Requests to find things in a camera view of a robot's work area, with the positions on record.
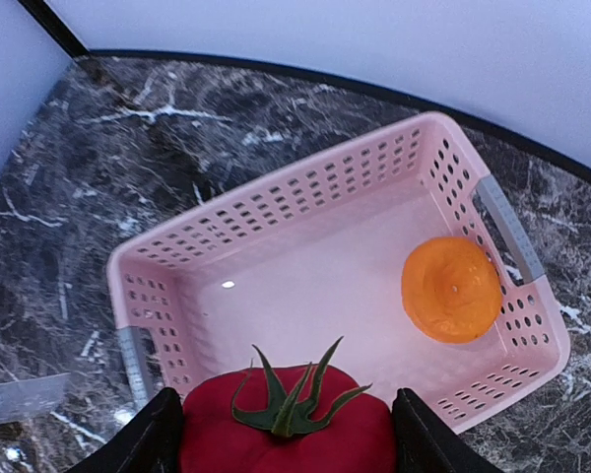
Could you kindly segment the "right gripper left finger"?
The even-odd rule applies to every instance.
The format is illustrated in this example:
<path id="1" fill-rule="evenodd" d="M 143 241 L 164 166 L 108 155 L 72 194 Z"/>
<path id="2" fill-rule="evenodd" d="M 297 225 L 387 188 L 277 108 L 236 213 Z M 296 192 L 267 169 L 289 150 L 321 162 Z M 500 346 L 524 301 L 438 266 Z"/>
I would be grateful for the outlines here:
<path id="1" fill-rule="evenodd" d="M 177 472 L 182 427 L 180 397 L 166 387 L 110 441 L 68 472 Z"/>

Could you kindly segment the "clear zip top bag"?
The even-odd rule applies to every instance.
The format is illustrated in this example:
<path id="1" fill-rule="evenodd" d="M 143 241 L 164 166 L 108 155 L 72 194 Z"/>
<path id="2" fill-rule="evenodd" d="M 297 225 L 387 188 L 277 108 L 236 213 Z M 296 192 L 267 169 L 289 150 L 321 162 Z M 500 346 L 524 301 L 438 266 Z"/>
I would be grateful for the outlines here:
<path id="1" fill-rule="evenodd" d="M 53 410 L 64 399 L 68 372 L 0 383 L 0 424 Z"/>

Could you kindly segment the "red toy fruit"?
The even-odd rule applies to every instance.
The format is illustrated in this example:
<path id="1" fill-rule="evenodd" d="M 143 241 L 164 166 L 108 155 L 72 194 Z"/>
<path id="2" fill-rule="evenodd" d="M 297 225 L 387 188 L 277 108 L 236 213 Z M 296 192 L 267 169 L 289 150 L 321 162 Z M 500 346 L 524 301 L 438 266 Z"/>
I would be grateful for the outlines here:
<path id="1" fill-rule="evenodd" d="M 205 380 L 186 396 L 181 472 L 394 472 L 390 408 L 331 366 L 261 365 Z"/>

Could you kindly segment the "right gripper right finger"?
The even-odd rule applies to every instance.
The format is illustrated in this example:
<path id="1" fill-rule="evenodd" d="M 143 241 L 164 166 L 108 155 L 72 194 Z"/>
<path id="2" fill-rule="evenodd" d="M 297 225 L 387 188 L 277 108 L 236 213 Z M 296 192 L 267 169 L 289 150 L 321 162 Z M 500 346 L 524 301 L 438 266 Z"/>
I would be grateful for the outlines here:
<path id="1" fill-rule="evenodd" d="M 463 442 L 410 388 L 392 404 L 397 471 L 500 473 Z"/>

